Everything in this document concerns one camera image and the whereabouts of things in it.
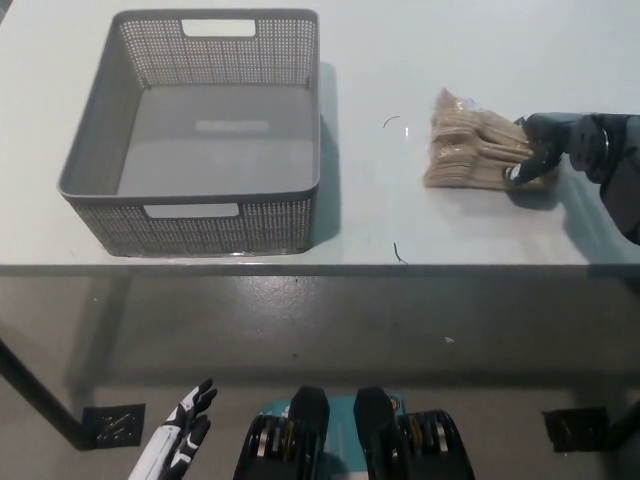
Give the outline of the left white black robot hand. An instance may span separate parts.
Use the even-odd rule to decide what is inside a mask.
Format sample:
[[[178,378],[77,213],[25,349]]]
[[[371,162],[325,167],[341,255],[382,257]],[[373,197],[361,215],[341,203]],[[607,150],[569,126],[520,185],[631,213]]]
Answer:
[[[183,479],[211,428],[206,411],[217,393],[212,379],[191,390],[154,431],[128,479]]]

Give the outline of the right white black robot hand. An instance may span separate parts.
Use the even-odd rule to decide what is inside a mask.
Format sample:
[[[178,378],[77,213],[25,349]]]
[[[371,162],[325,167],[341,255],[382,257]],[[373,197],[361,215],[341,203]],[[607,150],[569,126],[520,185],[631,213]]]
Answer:
[[[525,185],[557,168],[571,130],[581,118],[578,113],[538,112],[517,119],[515,124],[523,129],[532,154],[519,165],[503,170],[506,184]]]

